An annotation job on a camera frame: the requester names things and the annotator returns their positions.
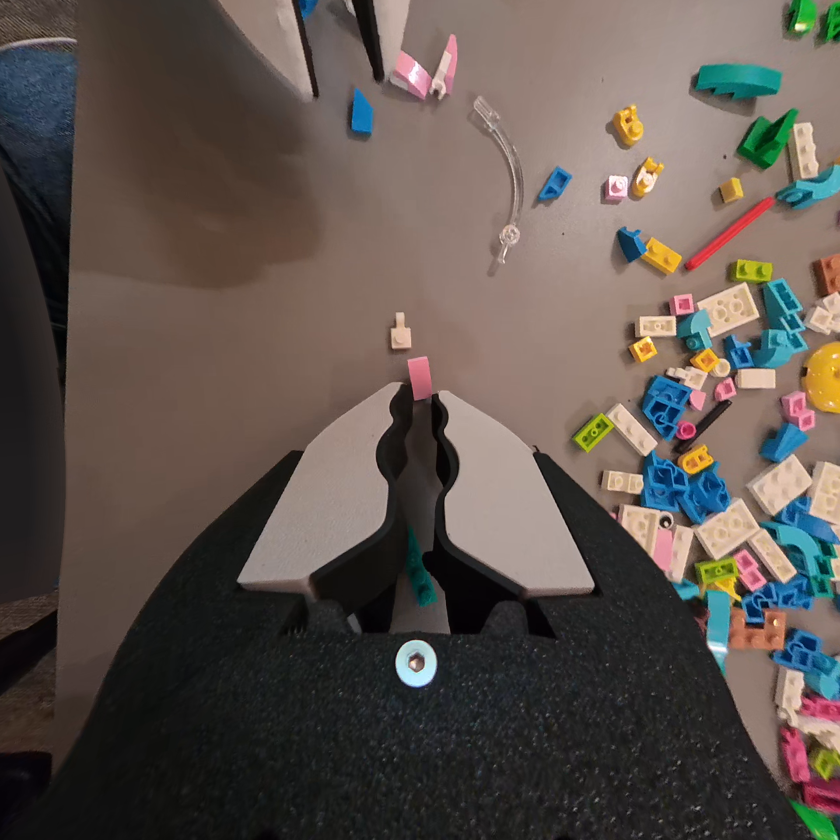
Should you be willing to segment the white and pink lego piece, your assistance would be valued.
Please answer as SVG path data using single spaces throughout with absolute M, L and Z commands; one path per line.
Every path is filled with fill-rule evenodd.
M 429 91 L 438 100 L 443 100 L 453 90 L 455 73 L 457 69 L 458 43 L 456 35 L 451 34 L 444 52 L 438 62 L 437 69 L 430 83 Z

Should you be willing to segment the teal curved lego piece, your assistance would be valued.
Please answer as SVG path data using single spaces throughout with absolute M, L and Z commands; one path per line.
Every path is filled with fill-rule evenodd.
M 699 68 L 695 89 L 733 100 L 773 96 L 781 89 L 783 73 L 766 66 L 714 64 Z

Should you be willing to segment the green angled lego piece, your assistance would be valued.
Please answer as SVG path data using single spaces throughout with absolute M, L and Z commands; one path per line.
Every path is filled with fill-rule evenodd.
M 738 145 L 737 155 L 761 170 L 767 170 L 786 148 L 798 116 L 799 110 L 792 108 L 774 122 L 759 117 Z

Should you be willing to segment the clear curved lego piece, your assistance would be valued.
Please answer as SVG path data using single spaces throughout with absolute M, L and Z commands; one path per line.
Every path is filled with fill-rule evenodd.
M 508 220 L 498 235 L 499 248 L 497 264 L 506 264 L 508 251 L 518 244 L 521 236 L 519 228 L 524 200 L 524 181 L 522 163 L 515 145 L 508 136 L 501 123 L 501 116 L 482 96 L 477 96 L 473 102 L 473 109 L 482 121 L 484 130 L 494 139 L 503 153 L 511 174 L 511 207 Z

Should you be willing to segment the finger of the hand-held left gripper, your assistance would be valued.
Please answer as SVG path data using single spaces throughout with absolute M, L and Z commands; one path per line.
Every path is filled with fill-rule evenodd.
M 402 51 L 409 1 L 352 1 L 373 79 L 383 82 Z
M 300 100 L 319 86 L 298 1 L 217 1 L 229 22 Z

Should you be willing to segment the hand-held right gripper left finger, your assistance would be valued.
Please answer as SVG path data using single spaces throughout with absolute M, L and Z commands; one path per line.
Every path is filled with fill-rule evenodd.
M 238 584 L 312 601 L 373 601 L 404 568 L 408 526 L 397 481 L 411 388 L 393 382 L 341 415 L 303 451 Z

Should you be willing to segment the red lego rod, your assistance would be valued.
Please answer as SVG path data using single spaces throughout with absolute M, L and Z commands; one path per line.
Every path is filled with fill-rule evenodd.
M 735 239 L 735 237 L 739 236 L 741 232 L 753 224 L 759 217 L 771 210 L 776 202 L 777 199 L 774 196 L 767 196 L 756 203 L 750 208 L 750 210 L 738 217 L 717 237 L 712 239 L 709 244 L 690 257 L 684 264 L 685 271 L 696 270 L 705 264 L 710 257 L 714 256 L 725 245 L 730 243 L 733 239 Z

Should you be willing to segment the yellow lego plate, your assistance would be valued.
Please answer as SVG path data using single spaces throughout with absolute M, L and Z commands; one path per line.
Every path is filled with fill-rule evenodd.
M 682 256 L 656 237 L 651 237 L 646 243 L 642 260 L 662 273 L 670 275 L 679 267 Z

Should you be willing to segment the person's jeans leg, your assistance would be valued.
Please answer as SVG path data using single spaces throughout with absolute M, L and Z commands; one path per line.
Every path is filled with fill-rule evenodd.
M 35 258 L 56 345 L 67 342 L 77 60 L 33 45 L 2 51 L 1 158 Z

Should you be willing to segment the pile of colourful lego pieces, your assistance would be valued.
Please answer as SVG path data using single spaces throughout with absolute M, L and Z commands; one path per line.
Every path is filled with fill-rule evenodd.
M 712 816 L 755 816 L 734 838 L 838 837 L 838 608 L 828 636 L 802 618 L 838 601 L 838 156 L 819 162 L 814 120 L 798 116 L 767 170 L 737 155 L 752 124 L 786 114 L 704 112 L 686 124 L 644 110 L 646 152 L 664 163 L 654 198 L 612 212 L 682 256 L 666 275 L 627 263 L 617 224 L 587 224 L 572 279 L 570 386 L 574 418 L 598 439 L 621 438 L 629 469 L 601 458 L 602 494 L 617 525 L 651 548 L 685 597 L 702 647 L 732 687 L 773 723 L 772 764 L 746 769 L 770 778 L 780 806 L 741 794 L 746 775 L 724 763 L 741 721 L 704 712 L 679 730 L 679 746 L 714 759 Z M 693 271 L 685 262 L 767 196 L 776 204 Z M 826 247 L 827 239 L 832 242 Z M 606 254 L 614 248 L 616 262 Z

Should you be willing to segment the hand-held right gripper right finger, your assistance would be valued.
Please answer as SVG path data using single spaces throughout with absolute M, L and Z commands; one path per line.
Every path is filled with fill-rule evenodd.
M 518 599 L 593 593 L 535 452 L 450 391 L 434 395 L 432 410 L 442 485 L 436 551 Z

